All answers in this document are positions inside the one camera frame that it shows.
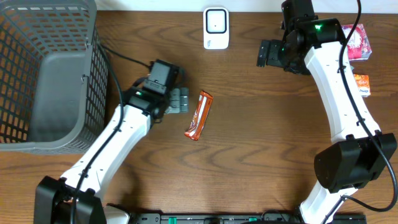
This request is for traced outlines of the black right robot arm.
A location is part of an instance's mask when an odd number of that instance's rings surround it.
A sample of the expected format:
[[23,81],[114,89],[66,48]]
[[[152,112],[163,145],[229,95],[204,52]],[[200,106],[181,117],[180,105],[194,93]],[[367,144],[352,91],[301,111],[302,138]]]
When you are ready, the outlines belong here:
[[384,170],[397,149],[371,116],[354,78],[348,57],[350,36],[338,19],[320,19],[311,1],[286,0],[281,5],[281,40],[263,40],[257,66],[279,67],[315,80],[330,125],[331,146],[314,159],[317,178],[299,205],[301,223],[331,223],[342,204]]

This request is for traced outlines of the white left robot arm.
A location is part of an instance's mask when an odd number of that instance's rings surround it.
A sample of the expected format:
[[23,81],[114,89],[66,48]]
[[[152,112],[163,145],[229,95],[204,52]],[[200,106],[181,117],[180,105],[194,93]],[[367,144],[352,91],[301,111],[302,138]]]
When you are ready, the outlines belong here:
[[111,121],[88,151],[59,179],[44,177],[35,190],[34,223],[129,223],[132,215],[103,197],[133,147],[165,114],[180,106],[185,70],[163,60],[121,93]]

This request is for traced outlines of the purple tissue pack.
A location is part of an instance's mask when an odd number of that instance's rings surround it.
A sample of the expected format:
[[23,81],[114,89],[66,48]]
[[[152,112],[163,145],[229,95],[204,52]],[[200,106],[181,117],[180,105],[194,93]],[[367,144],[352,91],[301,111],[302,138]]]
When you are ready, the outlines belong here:
[[367,60],[370,57],[372,49],[363,24],[356,26],[346,48],[350,61]]

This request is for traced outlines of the red-brown chocolate bar wrapper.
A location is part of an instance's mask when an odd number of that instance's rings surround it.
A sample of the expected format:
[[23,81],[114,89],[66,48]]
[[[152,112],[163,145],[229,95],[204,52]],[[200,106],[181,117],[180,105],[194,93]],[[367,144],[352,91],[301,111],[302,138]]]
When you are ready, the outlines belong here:
[[199,140],[212,102],[213,97],[209,93],[205,91],[200,92],[197,108],[193,114],[192,122],[188,130],[184,133],[186,137],[194,141]]

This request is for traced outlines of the orange snack packet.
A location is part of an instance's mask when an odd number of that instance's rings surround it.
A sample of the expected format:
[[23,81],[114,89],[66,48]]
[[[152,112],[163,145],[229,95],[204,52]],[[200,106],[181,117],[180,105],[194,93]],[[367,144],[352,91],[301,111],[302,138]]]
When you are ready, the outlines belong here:
[[367,75],[354,74],[354,78],[360,95],[364,98],[369,97],[371,95],[369,77]]

